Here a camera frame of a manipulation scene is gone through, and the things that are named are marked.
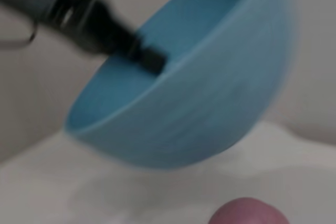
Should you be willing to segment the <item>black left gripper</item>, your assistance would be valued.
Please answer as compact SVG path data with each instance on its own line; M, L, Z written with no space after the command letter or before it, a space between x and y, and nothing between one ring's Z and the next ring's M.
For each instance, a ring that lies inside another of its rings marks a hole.
M44 0L44 23L93 54L119 53L151 74L160 74L165 54L142 47L138 35L110 12L103 0Z

